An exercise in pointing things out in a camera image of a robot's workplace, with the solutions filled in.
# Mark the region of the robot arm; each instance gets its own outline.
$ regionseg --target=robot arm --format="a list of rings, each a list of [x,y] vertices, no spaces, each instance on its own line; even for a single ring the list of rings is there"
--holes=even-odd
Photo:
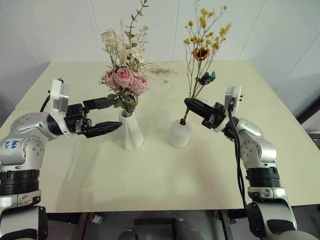
[[[69,105],[69,85],[53,80],[50,114],[27,113],[17,118],[8,136],[0,141],[0,240],[44,240],[48,235],[46,209],[41,201],[38,177],[48,141],[59,135],[87,138],[110,133],[121,122],[91,125],[88,113],[108,108],[114,100],[97,98]]]
[[[250,231],[264,240],[314,240],[315,237],[297,231],[297,223],[289,204],[286,190],[281,187],[277,170],[275,147],[267,141],[263,132],[252,122],[236,118],[241,86],[229,87],[224,105],[216,103],[213,107],[198,99],[186,98],[186,106],[203,117],[202,125],[236,141],[238,135],[240,154],[249,181],[248,195],[252,202],[245,206]]]

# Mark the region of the pink rose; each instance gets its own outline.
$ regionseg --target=pink rose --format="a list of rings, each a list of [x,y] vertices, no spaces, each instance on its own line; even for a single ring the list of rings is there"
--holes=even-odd
[[[115,82],[123,88],[128,88],[132,85],[134,80],[134,76],[130,69],[127,68],[119,68],[117,72],[114,74]]]
[[[133,74],[134,81],[130,87],[130,90],[134,94],[143,94],[148,90],[148,80],[146,77],[139,75],[138,73]]]
[[[120,87],[117,85],[115,81],[115,70],[110,69],[108,70],[101,80],[111,89],[118,90]]]

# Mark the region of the frosted glass vase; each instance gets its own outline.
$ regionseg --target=frosted glass vase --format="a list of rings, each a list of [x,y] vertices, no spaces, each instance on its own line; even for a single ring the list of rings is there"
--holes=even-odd
[[[119,114],[119,121],[122,122],[122,126],[119,128],[121,141],[123,147],[126,150],[133,150],[140,148],[144,141],[138,120],[135,113],[126,117],[125,111],[121,111]]]
[[[170,127],[169,142],[175,148],[187,146],[192,134],[191,125],[187,121],[182,125],[180,121],[180,119],[174,121]]]

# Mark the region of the black cable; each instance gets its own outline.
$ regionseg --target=black cable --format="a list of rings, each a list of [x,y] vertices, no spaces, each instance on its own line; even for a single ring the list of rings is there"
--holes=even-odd
[[[45,100],[42,104],[42,107],[40,109],[40,112],[43,112],[45,110],[45,107],[46,107],[47,103],[49,102],[49,99],[50,99],[50,94],[45,98]]]
[[[241,165],[240,165],[240,158],[241,158],[241,150],[240,150],[240,138],[238,135],[238,132],[236,130],[236,125],[233,120],[232,116],[232,109],[228,108],[228,117],[230,121],[230,125],[233,131],[234,135],[234,150],[235,150],[235,159],[236,159],[236,174],[237,174],[237,180],[238,180],[238,187],[242,198],[243,207],[245,210],[247,210],[247,203],[246,203],[246,193],[245,193],[245,184],[244,184],[244,178],[241,171]]]

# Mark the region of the table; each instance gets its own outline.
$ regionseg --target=table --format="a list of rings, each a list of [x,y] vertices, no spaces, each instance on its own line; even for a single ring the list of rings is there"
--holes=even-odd
[[[167,83],[153,76],[140,96],[135,112],[144,135],[140,149],[124,150],[119,131],[90,139],[60,136],[46,144],[39,180],[48,213],[242,208],[234,146],[221,132],[208,130],[190,113],[190,143],[169,145],[170,125],[185,112],[188,80],[184,62],[164,65],[179,74],[163,77]],[[70,84],[69,104],[110,93],[99,85],[104,69],[103,62],[52,62],[3,124],[0,139],[14,119],[40,110],[52,79]],[[276,147],[290,203],[320,203],[320,151],[258,71],[247,61],[215,62],[212,70],[217,78],[200,99],[224,103],[227,87],[241,84],[243,101],[236,116],[258,125]],[[118,115],[118,108],[89,113],[93,124],[117,121]]]

